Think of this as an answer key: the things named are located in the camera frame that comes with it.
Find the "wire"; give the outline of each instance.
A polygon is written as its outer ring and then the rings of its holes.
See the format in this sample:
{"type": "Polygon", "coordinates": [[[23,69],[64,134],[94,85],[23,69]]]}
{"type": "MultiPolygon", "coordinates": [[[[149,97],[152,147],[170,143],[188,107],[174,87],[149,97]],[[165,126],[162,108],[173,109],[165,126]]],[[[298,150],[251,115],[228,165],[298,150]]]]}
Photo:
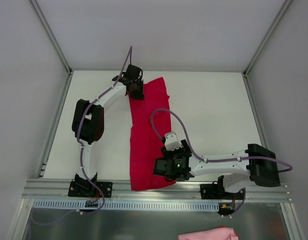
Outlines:
{"type": "MultiPolygon", "coordinates": [[[[160,140],[163,140],[163,138],[160,136],[160,134],[158,133],[155,125],[154,125],[154,115],[157,113],[157,112],[168,112],[170,113],[171,115],[173,115],[177,120],[178,122],[180,123],[180,125],[182,126],[183,130],[184,130],[184,133],[185,133],[185,136],[186,136],[186,140],[187,140],[187,143],[188,143],[188,146],[189,146],[189,149],[190,151],[192,152],[192,154],[198,159],[198,160],[201,160],[201,161],[206,161],[207,163],[225,163],[225,162],[236,162],[237,161],[237,158],[228,158],[228,159],[218,159],[218,160],[208,160],[208,159],[204,159],[202,158],[201,156],[199,156],[193,149],[191,143],[190,143],[190,140],[189,140],[189,136],[188,136],[188,133],[187,133],[187,130],[186,130],[186,127],[183,123],[183,121],[172,111],[170,111],[169,109],[165,109],[165,108],[158,108],[156,110],[154,110],[154,112],[152,113],[151,117],[150,117],[150,123],[154,129],[154,132],[156,133],[156,135],[160,138],[160,140]]],[[[280,170],[278,172],[280,173],[284,173],[284,172],[289,172],[291,170],[293,170],[293,166],[287,162],[284,162],[284,161],[281,161],[281,160],[277,160],[277,159],[274,159],[274,158],[271,158],[271,157],[266,157],[266,156],[245,156],[245,157],[241,157],[240,160],[253,160],[253,159],[256,159],[256,160],[268,160],[268,161],[272,161],[272,162],[275,162],[275,163],[278,163],[278,164],[281,164],[281,165],[284,165],[286,167],[288,167],[287,169],[284,169],[284,170],[280,170]]]]}
{"type": "Polygon", "coordinates": [[[95,184],[93,183],[89,177],[87,176],[86,172],[85,172],[85,168],[84,168],[84,164],[83,164],[83,152],[84,152],[84,143],[82,141],[80,141],[79,137],[80,137],[80,132],[81,132],[81,128],[83,126],[83,122],[85,120],[85,117],[87,115],[87,112],[89,111],[89,109],[100,99],[102,98],[105,94],[107,94],[113,87],[116,86],[116,84],[118,83],[118,81],[120,80],[122,74],[123,74],[123,71],[125,69],[125,65],[127,63],[127,60],[128,60],[128,57],[131,55],[132,53],[132,50],[133,50],[133,47],[130,46],[129,48],[129,51],[128,51],[128,54],[126,56],[126,59],[124,61],[124,64],[123,64],[123,67],[118,75],[118,78],[116,79],[116,81],[114,82],[113,86],[110,87],[109,89],[107,89],[105,92],[103,92],[101,95],[98,96],[98,98],[96,98],[94,101],[92,101],[88,106],[87,108],[85,109],[84,113],[83,113],[83,116],[80,120],[80,123],[79,123],[79,126],[78,126],[78,131],[77,131],[77,142],[82,146],[82,148],[80,149],[80,166],[82,168],[82,172],[83,172],[83,175],[84,177],[86,178],[86,180],[93,186],[95,187],[99,192],[100,194],[102,195],[102,198],[103,198],[103,202],[102,204],[99,205],[99,207],[94,210],[94,211],[91,211],[91,212],[82,212],[84,215],[91,215],[91,214],[94,214],[94,213],[97,213],[98,211],[100,211],[102,209],[102,207],[105,205],[105,197],[104,197],[104,194],[102,192],[102,190],[95,184]]]}
{"type": "Polygon", "coordinates": [[[234,196],[232,202],[229,205],[235,205],[235,202],[236,202],[236,197],[234,196]]]}
{"type": "Polygon", "coordinates": [[[81,129],[82,129],[82,125],[83,125],[84,119],[85,119],[85,117],[86,117],[86,115],[87,115],[87,112],[89,111],[89,109],[90,109],[101,97],[103,97],[103,96],[104,96],[105,94],[107,94],[113,87],[116,86],[116,84],[118,83],[118,81],[120,80],[120,78],[121,78],[121,76],[122,76],[122,74],[123,74],[123,71],[124,71],[124,69],[125,69],[125,65],[126,65],[126,63],[127,63],[128,57],[130,57],[129,60],[130,60],[130,63],[131,63],[131,54],[132,54],[132,50],[133,50],[133,47],[130,46],[129,51],[128,51],[128,54],[127,54],[127,57],[126,57],[126,59],[125,59],[125,61],[124,61],[123,67],[122,67],[122,69],[121,69],[121,71],[120,71],[120,73],[119,73],[119,75],[118,75],[118,78],[117,78],[116,81],[114,82],[113,86],[111,86],[111,87],[108,88],[106,91],[104,91],[102,94],[100,94],[94,101],[92,101],[92,102],[87,106],[87,108],[85,109],[85,111],[84,111],[84,113],[83,113],[83,116],[82,116],[82,118],[81,118],[81,120],[80,120],[80,123],[79,123],[79,126],[78,126],[78,131],[77,131],[77,138],[76,138],[76,139],[77,139],[77,142],[82,146],[82,148],[81,148],[81,150],[80,150],[80,155],[79,155],[79,158],[80,158],[80,160],[79,160],[79,162],[80,162],[80,167],[81,167],[81,169],[82,169],[83,175],[84,175],[84,177],[86,178],[86,180],[87,180],[93,187],[95,187],[96,190],[98,191],[98,196],[97,196],[97,197],[99,197],[99,195],[101,194],[102,200],[103,200],[102,204],[100,204],[99,207],[98,207],[96,210],[91,211],[91,212],[77,211],[76,209],[75,209],[75,210],[70,210],[70,211],[68,211],[67,213],[65,213],[62,217],[60,217],[59,219],[57,219],[57,220],[55,220],[55,221],[52,221],[52,222],[47,222],[47,223],[37,222],[37,221],[33,218],[33,216],[32,216],[32,215],[33,215],[33,212],[34,212],[34,210],[32,210],[29,217],[30,217],[30,220],[31,220],[33,223],[35,223],[35,224],[37,224],[37,225],[40,225],[40,226],[49,226],[49,225],[53,225],[53,224],[59,223],[59,222],[62,221],[66,216],[68,216],[69,214],[74,213],[74,212],[80,212],[80,213],[83,214],[83,215],[91,215],[91,214],[97,213],[97,212],[100,211],[100,210],[102,209],[102,207],[105,205],[105,197],[104,197],[103,191],[102,191],[95,183],[93,183],[93,182],[89,179],[89,177],[87,176],[87,174],[86,174],[86,172],[85,172],[84,164],[83,164],[84,143],[83,143],[82,141],[80,141],[79,137],[80,137],[80,132],[81,132],[81,129]]]}
{"type": "Polygon", "coordinates": [[[245,200],[246,200],[246,188],[244,188],[244,197],[243,197],[243,200],[242,200],[242,203],[238,206],[238,208],[230,215],[233,215],[233,214],[236,214],[237,212],[239,212],[243,206],[243,204],[245,203],[245,200]]]}
{"type": "Polygon", "coordinates": [[[96,195],[91,200],[89,200],[89,202],[91,204],[93,204],[93,203],[97,202],[98,198],[99,198],[99,192],[97,192],[96,195]]]}

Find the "red towel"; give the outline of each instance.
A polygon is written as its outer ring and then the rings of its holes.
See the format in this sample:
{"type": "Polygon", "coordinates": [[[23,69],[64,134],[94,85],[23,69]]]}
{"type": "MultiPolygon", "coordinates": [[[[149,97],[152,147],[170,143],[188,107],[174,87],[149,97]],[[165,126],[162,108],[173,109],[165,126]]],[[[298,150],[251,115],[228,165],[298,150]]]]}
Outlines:
{"type": "MultiPolygon", "coordinates": [[[[145,100],[129,98],[133,121],[130,134],[130,182],[135,191],[158,189],[175,183],[153,174],[155,159],[163,156],[160,148],[164,145],[150,124],[150,116],[156,109],[169,109],[164,79],[160,77],[144,84],[144,94],[145,100]]],[[[157,113],[154,123],[161,136],[171,131],[168,112],[157,113]]]]}

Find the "white wall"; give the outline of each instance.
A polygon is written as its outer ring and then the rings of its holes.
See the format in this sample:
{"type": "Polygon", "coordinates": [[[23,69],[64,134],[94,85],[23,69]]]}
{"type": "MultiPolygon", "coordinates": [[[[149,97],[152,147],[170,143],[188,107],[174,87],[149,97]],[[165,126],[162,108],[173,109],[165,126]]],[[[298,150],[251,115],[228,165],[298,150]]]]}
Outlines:
{"type": "Polygon", "coordinates": [[[28,1],[0,1],[0,240],[35,176],[65,79],[28,1]]]}
{"type": "Polygon", "coordinates": [[[72,68],[243,71],[284,0],[38,0],[72,68]]]}
{"type": "Polygon", "coordinates": [[[270,147],[286,173],[308,238],[308,0],[295,0],[249,75],[270,147]]]}

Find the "black joint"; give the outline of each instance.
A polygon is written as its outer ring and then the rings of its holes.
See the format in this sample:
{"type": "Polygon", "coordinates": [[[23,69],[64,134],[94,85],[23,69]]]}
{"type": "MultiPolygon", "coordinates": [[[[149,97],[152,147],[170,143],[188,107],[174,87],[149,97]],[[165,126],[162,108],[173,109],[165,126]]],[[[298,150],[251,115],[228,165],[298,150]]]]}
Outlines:
{"type": "Polygon", "coordinates": [[[161,148],[161,152],[164,157],[156,159],[154,175],[163,176],[165,180],[181,182],[193,178],[190,174],[191,168],[189,167],[191,152],[185,151],[183,148],[167,151],[165,147],[161,148]]]}
{"type": "MultiPolygon", "coordinates": [[[[83,99],[80,99],[76,104],[72,123],[75,137],[78,135],[80,121],[89,104],[89,101],[83,99]]],[[[92,105],[87,115],[91,115],[91,118],[84,118],[79,138],[92,144],[94,141],[98,141],[104,133],[104,108],[101,105],[92,105]]]]}
{"type": "MultiPolygon", "coordinates": [[[[91,181],[102,190],[105,198],[112,196],[113,183],[108,181],[97,181],[97,174],[91,179],[91,181]]],[[[78,198],[92,198],[96,196],[97,189],[86,179],[81,178],[78,174],[75,175],[75,179],[70,182],[68,189],[69,197],[78,198]]]]}
{"type": "MultiPolygon", "coordinates": [[[[112,81],[116,81],[118,76],[114,77],[112,81]]],[[[134,65],[128,65],[126,72],[122,74],[119,82],[126,86],[126,94],[132,99],[143,100],[144,95],[144,82],[142,80],[142,69],[134,65]]]]}
{"type": "MultiPolygon", "coordinates": [[[[276,159],[274,152],[258,145],[248,144],[248,149],[245,151],[250,157],[268,157],[276,159]]],[[[256,185],[262,187],[279,187],[280,178],[278,166],[276,162],[263,159],[249,160],[247,169],[250,171],[250,180],[256,185]]]]}

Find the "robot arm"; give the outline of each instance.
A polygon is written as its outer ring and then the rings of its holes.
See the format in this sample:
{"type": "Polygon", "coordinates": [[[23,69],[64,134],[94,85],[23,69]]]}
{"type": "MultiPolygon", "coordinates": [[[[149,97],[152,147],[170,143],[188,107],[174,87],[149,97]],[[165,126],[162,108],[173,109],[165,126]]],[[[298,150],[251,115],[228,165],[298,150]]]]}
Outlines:
{"type": "Polygon", "coordinates": [[[208,163],[192,156],[186,140],[178,141],[172,131],[165,134],[164,157],[156,159],[154,174],[167,181],[185,181],[195,176],[210,173],[227,174],[218,178],[218,184],[227,193],[237,193],[250,185],[278,187],[280,179],[277,163],[269,160],[244,160],[249,156],[276,158],[276,155],[257,144],[249,144],[247,150],[226,155],[202,156],[206,160],[234,159],[234,161],[208,163]]]}
{"type": "MultiPolygon", "coordinates": [[[[137,100],[142,100],[145,97],[143,94],[142,69],[137,66],[129,65],[117,84],[103,97],[98,99],[84,119],[79,137],[83,146],[79,144],[79,152],[83,154],[82,165],[84,166],[87,177],[91,180],[97,178],[97,158],[95,157],[95,148],[93,146],[104,133],[104,114],[117,100],[127,94],[132,99],[137,100]]],[[[76,104],[72,123],[72,130],[75,132],[75,137],[77,137],[79,123],[83,113],[89,104],[89,101],[83,99],[80,99],[76,104]]],[[[86,178],[80,168],[75,176],[75,181],[84,182],[84,180],[86,178]]]]}

